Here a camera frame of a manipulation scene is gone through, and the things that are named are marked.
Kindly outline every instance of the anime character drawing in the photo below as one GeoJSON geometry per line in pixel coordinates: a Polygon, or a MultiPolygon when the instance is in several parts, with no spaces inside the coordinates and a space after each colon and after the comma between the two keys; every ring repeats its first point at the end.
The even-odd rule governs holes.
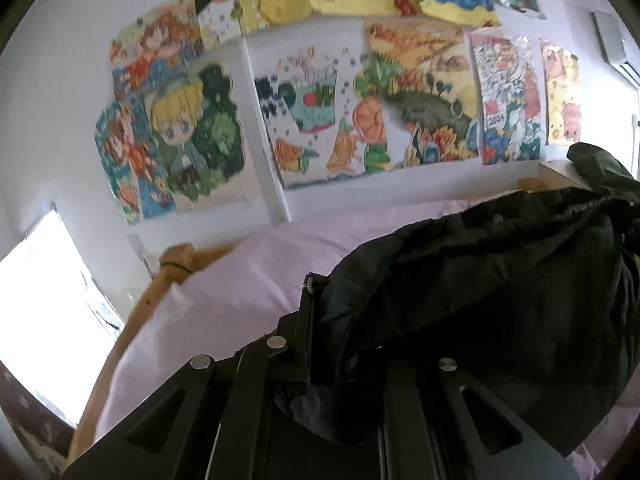
{"type": "Polygon", "coordinates": [[[157,7],[111,42],[116,98],[158,84],[201,54],[193,0],[157,7]]]}
{"type": "Polygon", "coordinates": [[[540,158],[540,94],[527,43],[471,35],[484,106],[484,163],[540,158]]]}
{"type": "Polygon", "coordinates": [[[96,143],[102,164],[130,223],[175,209],[164,171],[158,167],[155,145],[148,135],[142,104],[116,104],[97,123],[96,143]]]}
{"type": "Polygon", "coordinates": [[[245,154],[231,81],[219,65],[185,75],[147,97],[171,190],[197,202],[244,169],[245,154]]]}
{"type": "Polygon", "coordinates": [[[564,48],[543,41],[549,144],[568,146],[580,141],[580,75],[578,58],[564,48]]]}

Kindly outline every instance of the white wall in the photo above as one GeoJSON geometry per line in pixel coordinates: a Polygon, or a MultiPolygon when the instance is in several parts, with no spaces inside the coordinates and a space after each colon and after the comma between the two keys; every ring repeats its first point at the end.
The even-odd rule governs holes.
{"type": "MultiPolygon", "coordinates": [[[[55,202],[97,283],[124,316],[132,307],[128,295],[137,296],[148,282],[127,236],[138,235],[155,256],[168,245],[186,240],[204,245],[282,218],[267,159],[260,156],[262,126],[252,109],[252,83],[236,77],[234,88],[254,161],[260,165],[258,175],[264,189],[271,190],[268,206],[259,202],[225,206],[135,227],[122,220],[95,149],[95,120],[110,95],[111,38],[161,1],[37,0],[0,56],[0,195],[8,221],[14,232],[22,232],[55,202]]],[[[501,7],[498,13],[513,31],[545,36],[580,57],[583,139],[602,145],[630,167],[630,124],[631,114],[638,113],[637,95],[602,60],[588,16],[593,9],[612,9],[605,0],[542,0],[542,4],[549,16],[544,22],[501,7]]],[[[279,34],[299,34],[295,27],[305,25],[258,34],[248,39],[249,48],[254,51],[279,34]]],[[[240,71],[246,63],[237,43],[215,55],[229,58],[240,71]]],[[[287,201],[292,218],[300,218],[366,203],[449,198],[453,189],[459,196],[487,194],[512,187],[529,174],[535,174],[535,164],[486,168],[476,159],[299,189],[287,193],[287,201]]]]}
{"type": "Polygon", "coordinates": [[[0,196],[0,260],[7,256],[9,251],[18,244],[18,241],[14,226],[9,222],[2,196],[0,196]]]}

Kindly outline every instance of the pink bedsheet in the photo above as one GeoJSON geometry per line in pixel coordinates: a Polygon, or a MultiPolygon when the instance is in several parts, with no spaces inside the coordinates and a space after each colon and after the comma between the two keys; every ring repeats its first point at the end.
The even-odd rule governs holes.
{"type": "MultiPolygon", "coordinates": [[[[231,254],[168,291],[115,370],[95,439],[194,355],[221,360],[272,331],[280,316],[298,309],[308,272],[329,274],[368,240],[473,204],[442,201],[359,210],[284,224],[247,238],[231,254]]],[[[612,456],[640,412],[640,374],[635,378],[623,404],[570,456],[583,480],[591,480],[612,456]]]]}

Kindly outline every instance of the window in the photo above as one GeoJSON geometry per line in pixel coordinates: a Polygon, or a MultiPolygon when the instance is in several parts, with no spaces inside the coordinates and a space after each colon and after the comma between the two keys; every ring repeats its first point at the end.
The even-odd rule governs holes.
{"type": "Polygon", "coordinates": [[[0,361],[74,426],[121,329],[55,210],[0,262],[0,361]]]}

